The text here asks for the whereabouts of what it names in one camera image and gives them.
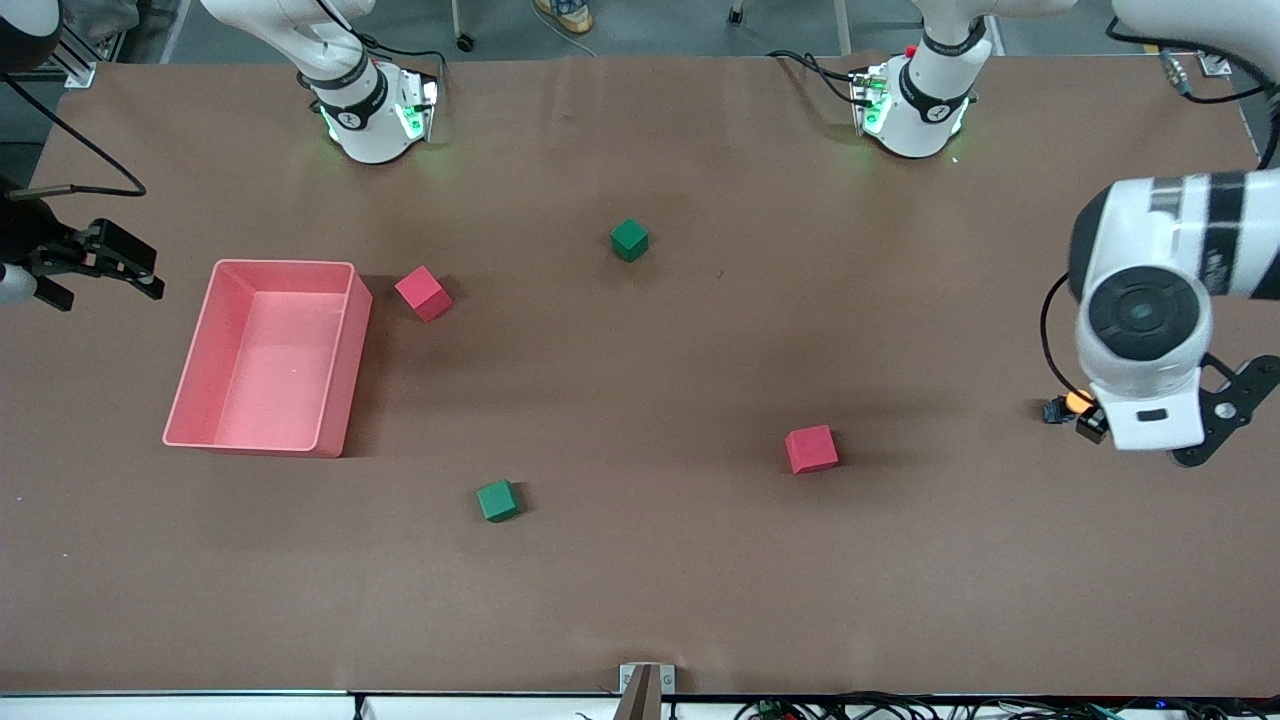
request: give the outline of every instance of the red cube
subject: red cube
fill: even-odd
[[[791,459],[791,473],[796,475],[826,470],[840,462],[829,425],[792,430],[787,434],[787,456]]]
[[[396,290],[424,323],[430,323],[439,318],[440,314],[449,309],[449,305],[453,305],[453,299],[440,287],[440,281],[435,279],[422,266],[419,266],[408,277],[396,283]]]

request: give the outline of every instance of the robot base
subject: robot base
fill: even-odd
[[[891,58],[883,65],[868,68],[867,77],[854,83],[852,96],[872,102],[870,108],[854,106],[854,123],[861,133],[874,137],[895,155],[928,158],[960,132],[969,100],[952,113],[954,119],[925,123],[919,111],[902,99],[899,76],[906,60],[905,55]]]
[[[415,142],[429,138],[439,90],[434,78],[424,78],[394,63],[378,61],[376,68],[387,78],[388,92],[364,128],[343,126],[342,113],[335,119],[321,111],[329,126],[329,137],[352,160],[370,165],[389,163]]]

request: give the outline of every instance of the black cable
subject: black cable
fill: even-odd
[[[1181,95],[1183,97],[1190,100],[1192,102],[1194,102],[1197,105],[1217,105],[1220,102],[1235,102],[1236,100],[1244,100],[1245,97],[1253,97],[1254,95],[1262,92],[1263,90],[1266,90],[1266,88],[1263,88],[1260,85],[1257,87],[1253,87],[1253,88],[1249,88],[1249,90],[1245,90],[1245,91],[1242,91],[1242,92],[1236,92],[1234,95],[1222,95],[1220,97],[1201,97],[1198,95],[1192,95],[1189,92],[1181,92],[1179,95]]]
[[[147,193],[147,187],[145,184],[142,184],[142,182],[138,181],[138,178],[134,177],[133,173],[131,173],[128,170],[128,168],[125,168],[124,165],[122,165],[119,160],[116,160],[115,158],[111,158],[110,155],[108,155],[106,151],[102,150],[101,147],[99,147],[97,145],[95,145],[92,140],[84,137],[83,135],[79,133],[79,131],[77,131],[72,126],[67,124],[61,118],[58,117],[56,113],[54,113],[49,108],[45,108],[40,102],[40,100],[36,100],[29,92],[27,92],[26,88],[23,88],[20,85],[18,85],[17,82],[14,82],[14,79],[12,77],[9,77],[8,74],[0,74],[0,79],[4,79],[4,82],[9,87],[12,87],[14,92],[17,92],[18,95],[20,95],[22,99],[26,100],[28,105],[31,105],[32,108],[35,108],[36,110],[38,110],[41,115],[45,115],[46,118],[49,118],[50,120],[52,120],[52,123],[55,126],[58,126],[58,127],[63,128],[64,131],[67,131],[67,135],[69,135],[69,136],[74,137],[76,140],[78,140],[81,142],[81,145],[83,145],[84,147],[88,147],[90,150],[92,150],[95,154],[97,154],[99,158],[106,160],[106,164],[109,164],[113,168],[115,168],[116,172],[119,172],[122,176],[124,176],[124,179],[127,179],[131,183],[133,183],[133,190],[122,190],[122,188],[118,188],[118,187],[99,187],[99,186],[95,186],[95,184],[68,184],[67,187],[70,188],[72,193],[81,193],[81,195],[115,195],[115,196],[119,196],[119,197],[142,197],[143,195]]]
[[[1044,305],[1041,306],[1041,350],[1044,351],[1044,363],[1048,364],[1048,370],[1053,373],[1053,377],[1057,378],[1057,382],[1062,383],[1062,387],[1073,392],[1076,397],[1080,397],[1082,400],[1088,401],[1089,405],[1098,407],[1097,401],[1093,400],[1092,396],[1080,392],[1079,388],[1071,384],[1071,380],[1066,379],[1066,375],[1062,374],[1062,370],[1057,369],[1057,363],[1053,361],[1053,351],[1050,350],[1048,346],[1048,310],[1050,307],[1053,306],[1053,296],[1057,295],[1059,288],[1066,284],[1066,279],[1069,277],[1070,273],[1062,273],[1062,277],[1057,278],[1057,282],[1053,283],[1053,287],[1048,288],[1048,293],[1044,295]],[[1028,705],[1027,702],[1023,701],[1018,702],[1019,705],[1024,706]]]
[[[888,696],[886,693],[874,692],[855,692],[840,696],[841,700],[847,705],[868,705],[870,710],[863,711],[861,715],[854,717],[854,720],[868,720],[877,712],[892,714],[897,720],[916,720],[915,712],[908,708],[908,715],[902,715],[902,703],[899,702],[897,696]]]
[[[1252,715],[1257,720],[1267,720],[1267,714],[1260,710],[1257,706],[1249,705],[1240,698],[1231,700],[1231,710],[1235,710],[1240,715]]]
[[[841,79],[849,82],[858,70],[850,70],[849,73],[840,73],[829,68],[824,68],[818,63],[818,58],[814,58],[813,53],[805,53],[804,55],[799,55],[790,50],[774,50],[773,53],[769,53],[765,56],[795,60],[796,63],[800,63],[800,65],[806,70],[817,73],[818,77],[822,78],[822,82],[827,83],[827,87],[831,88],[833,94],[836,94],[836,97],[840,97],[845,102],[849,102],[850,105],[856,105],[859,108],[872,106],[872,102],[868,100],[845,95],[844,92],[840,91],[838,87],[836,87],[836,83],[831,82],[832,79]]]
[[[899,696],[882,692],[863,692],[859,693],[859,696],[864,700],[879,701],[881,703],[887,706],[900,707],[911,716],[911,720],[942,720],[938,716],[938,711],[934,710],[932,705],[924,702],[919,697]],[[918,707],[928,710],[929,715],[925,715],[924,712],[919,711]]]
[[[1275,85],[1275,82],[1271,78],[1268,78],[1267,74],[1263,73],[1257,65],[1254,65],[1253,63],[1245,60],[1244,58],[1240,58],[1239,55],[1236,55],[1234,53],[1228,53],[1226,50],[1222,50],[1222,49],[1219,49],[1219,47],[1213,47],[1212,45],[1203,45],[1203,44],[1199,44],[1199,42],[1190,42],[1190,41],[1187,41],[1187,40],[1176,40],[1176,38],[1167,38],[1167,37],[1143,37],[1143,36],[1138,36],[1138,35],[1125,35],[1125,33],[1123,33],[1123,32],[1120,32],[1120,31],[1116,29],[1117,24],[1120,24],[1120,18],[1119,17],[1112,17],[1111,22],[1107,24],[1107,29],[1105,32],[1106,32],[1107,37],[1110,37],[1111,40],[1117,40],[1120,42],[1133,42],[1133,44],[1137,44],[1137,45],[1156,45],[1156,46],[1160,46],[1160,47],[1176,47],[1176,49],[1180,49],[1180,50],[1201,50],[1201,51],[1208,53],[1211,55],[1217,55],[1220,58],[1226,58],[1228,60],[1235,63],[1236,65],[1240,67],[1240,69],[1243,69],[1245,73],[1248,73],[1249,77],[1252,77],[1258,83],[1258,86],[1261,86],[1261,87],[1267,87],[1268,88],[1268,87],[1274,87],[1274,85]]]
[[[343,18],[338,13],[334,13],[333,9],[329,6],[329,3],[325,3],[325,0],[316,0],[316,5],[319,5],[320,9],[324,10],[324,14],[329,15],[329,19],[337,23],[338,27],[349,32],[351,35],[356,35],[356,29],[351,27],[351,23],[347,22],[347,18]]]

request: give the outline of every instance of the shoe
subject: shoe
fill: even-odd
[[[564,29],[572,32],[573,35],[586,35],[593,27],[595,27],[595,20],[591,18],[591,10],[586,5],[573,10],[572,13],[566,13],[563,15],[556,14],[552,9],[552,0],[534,0],[534,5],[545,15],[550,15],[559,20]]]

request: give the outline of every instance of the wire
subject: wire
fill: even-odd
[[[1212,45],[1202,45],[1199,42],[1188,42],[1185,40],[1167,40],[1167,38],[1162,40],[1162,38],[1157,38],[1157,37],[1142,37],[1142,36],[1138,36],[1138,35],[1126,35],[1126,33],[1123,33],[1123,32],[1120,32],[1120,31],[1116,29],[1117,24],[1120,24],[1120,17],[1119,15],[1112,17],[1111,22],[1107,23],[1106,35],[1111,40],[1119,40],[1120,42],[1137,42],[1137,44],[1140,44],[1140,45],[1156,45],[1156,46],[1158,46],[1161,49],[1161,51],[1164,51],[1166,47],[1179,47],[1179,49],[1187,49],[1187,50],[1199,50],[1202,53],[1210,53],[1210,54],[1217,55],[1220,58],[1226,58],[1228,60],[1235,63],[1242,69],[1244,69],[1244,72],[1248,73],[1249,77],[1252,77],[1254,79],[1254,82],[1258,83],[1258,86],[1256,88],[1247,90],[1244,92],[1236,92],[1235,95],[1228,95],[1228,96],[1221,97],[1221,99],[1219,99],[1219,97],[1196,97],[1196,96],[1193,96],[1190,94],[1190,91],[1187,91],[1187,92],[1179,91],[1179,95],[1181,95],[1183,97],[1190,100],[1192,102],[1197,102],[1197,104],[1201,104],[1201,105],[1213,105],[1213,104],[1217,104],[1217,102],[1229,102],[1231,100],[1240,100],[1242,97],[1248,97],[1248,96],[1256,95],[1258,92],[1266,92],[1270,96],[1270,100],[1272,101],[1272,105],[1271,105],[1271,137],[1267,141],[1266,150],[1262,151],[1262,155],[1258,159],[1258,167],[1257,167],[1257,169],[1265,170],[1265,169],[1267,169],[1268,165],[1271,165],[1271,159],[1275,156],[1275,152],[1276,152],[1276,143],[1277,143],[1277,141],[1280,141],[1280,109],[1277,109],[1276,105],[1275,105],[1275,100],[1276,100],[1277,94],[1280,94],[1280,90],[1277,90],[1275,81],[1272,81],[1271,78],[1268,78],[1267,74],[1263,73],[1257,65],[1254,65],[1253,63],[1245,60],[1244,58],[1240,58],[1239,55],[1235,55],[1234,53],[1228,53],[1225,50],[1213,47]]]
[[[1062,273],[1062,277],[1057,278],[1057,282],[1053,283],[1053,287],[1048,288],[1048,293],[1044,295],[1044,305],[1041,306],[1041,350],[1044,351],[1044,363],[1048,364],[1048,369],[1051,373],[1053,373],[1053,377],[1057,378],[1057,382],[1062,383],[1062,387],[1073,392],[1075,396],[1088,401],[1089,405],[1098,407],[1097,401],[1094,401],[1092,396],[1080,392],[1079,388],[1071,384],[1071,380],[1066,379],[1066,375],[1062,374],[1062,370],[1057,369],[1057,363],[1053,361],[1053,351],[1048,346],[1048,310],[1050,307],[1053,306],[1053,296],[1057,295],[1059,288],[1066,284],[1066,279],[1069,277],[1070,273]]]
[[[45,108],[40,102],[40,100],[36,100],[29,92],[27,92],[27,90],[24,87],[22,87],[17,82],[14,82],[14,79],[12,77],[9,77],[8,74],[0,74],[0,79],[4,79],[4,82],[9,87],[12,87],[14,92],[17,92],[18,95],[20,95],[22,99],[26,100],[28,105],[31,105],[32,108],[35,108],[36,110],[38,110],[41,115],[45,115],[46,118],[49,118],[50,120],[52,120],[52,123],[55,126],[58,126],[58,127],[63,128],[64,131],[67,131],[67,135],[69,135],[69,136],[74,137],[76,140],[78,140],[81,142],[81,145],[83,145],[84,147],[88,147],[90,150],[92,150],[95,154],[97,154],[99,158],[106,160],[108,165],[111,165],[113,168],[115,168],[115,170],[118,173],[120,173],[122,176],[124,176],[124,179],[127,179],[131,183],[133,183],[133,190],[122,190],[122,188],[118,188],[118,187],[99,187],[99,186],[95,186],[95,184],[68,184],[67,187],[70,190],[72,193],[81,193],[81,195],[115,195],[115,196],[119,196],[119,197],[142,197],[143,195],[147,193],[146,186],[142,184],[142,182],[138,181],[138,178],[134,177],[133,173],[131,173],[128,170],[128,168],[125,168],[124,165],[122,165],[119,160],[116,160],[115,158],[111,158],[110,155],[108,155],[106,151],[102,150],[101,147],[99,147],[97,145],[95,145],[92,140],[84,137],[83,135],[79,133],[79,131],[77,131],[72,126],[67,124],[61,118],[58,117],[56,113],[54,113],[49,108]]]
[[[833,78],[849,82],[850,79],[852,79],[854,74],[856,74],[860,70],[865,70],[867,68],[858,68],[856,70],[840,73],[829,68],[822,67],[818,63],[818,58],[814,58],[813,53],[805,53],[804,55],[799,55],[790,50],[774,50],[773,53],[765,55],[765,58],[783,58],[787,60],[795,60],[796,63],[800,63],[800,65],[804,67],[806,70],[817,73],[818,77],[822,78],[822,82],[827,83],[827,87],[831,88],[833,94],[836,94],[836,97],[840,97],[845,102],[849,102],[850,105],[856,105],[859,108],[872,106],[872,102],[869,100],[863,100],[861,97],[852,97],[845,95],[844,92],[840,91],[838,87],[836,87],[836,83],[832,82]]]
[[[349,32],[351,35],[356,35],[356,28],[351,27],[351,23],[347,22],[347,18],[344,18],[344,17],[339,15],[338,13],[333,12],[333,9],[329,8],[329,3],[326,3],[325,0],[316,0],[316,5],[321,10],[324,10],[324,14],[329,15],[330,20],[338,23],[338,27],[340,27],[342,29]]]
[[[1244,58],[1240,58],[1239,55],[1235,55],[1234,53],[1228,53],[1226,50],[1222,50],[1222,49],[1219,49],[1219,47],[1213,47],[1212,45],[1203,45],[1203,44],[1199,44],[1199,42],[1190,42],[1190,41],[1187,41],[1187,40],[1160,38],[1160,37],[1143,37],[1143,36],[1139,36],[1139,35],[1126,35],[1126,33],[1123,33],[1123,32],[1120,32],[1120,31],[1116,29],[1117,24],[1120,24],[1120,18],[1119,17],[1112,17],[1111,22],[1107,24],[1107,29],[1105,32],[1106,32],[1107,37],[1110,37],[1111,40],[1117,40],[1120,42],[1133,42],[1133,44],[1137,44],[1137,45],[1156,45],[1158,47],[1178,47],[1178,49],[1181,49],[1181,50],[1201,50],[1203,53],[1208,53],[1211,55],[1217,55],[1220,58],[1226,58],[1226,59],[1231,60],[1233,63],[1235,63],[1236,65],[1239,65],[1244,72],[1247,72],[1254,81],[1257,81],[1257,83],[1261,87],[1271,88],[1271,87],[1275,86],[1275,82],[1272,79],[1267,78],[1267,74],[1263,73],[1257,65],[1254,65],[1253,63],[1245,60]]]
[[[547,19],[545,13],[543,13],[541,10],[538,9],[538,3],[535,0],[529,0],[529,6],[534,9],[534,14],[538,15],[538,22],[540,22],[544,26],[547,26],[547,29],[554,32],[556,35],[558,35],[561,37],[561,40],[563,40],[564,42],[568,42],[573,47],[577,47],[582,53],[586,53],[588,55],[590,55],[593,58],[599,58],[599,55],[595,54],[595,50],[591,50],[586,45],[582,45],[581,42],[573,40],[572,37],[570,37],[567,35],[564,35],[563,32],[561,32],[561,29],[558,27],[553,26],[550,23],[550,20]]]
[[[1253,97],[1254,95],[1266,90],[1261,85],[1243,92],[1236,92],[1234,95],[1222,95],[1221,97],[1199,97],[1198,95],[1192,95],[1189,92],[1181,92],[1180,95],[1197,105],[1217,105],[1220,102],[1235,102],[1236,100],[1244,100],[1245,97]]]
[[[932,705],[918,697],[881,692],[854,692],[842,694],[840,698],[847,705],[870,706],[870,710],[863,711],[854,720],[867,720],[878,712],[888,712],[897,720],[942,720]],[[919,708],[928,711],[928,715]]]

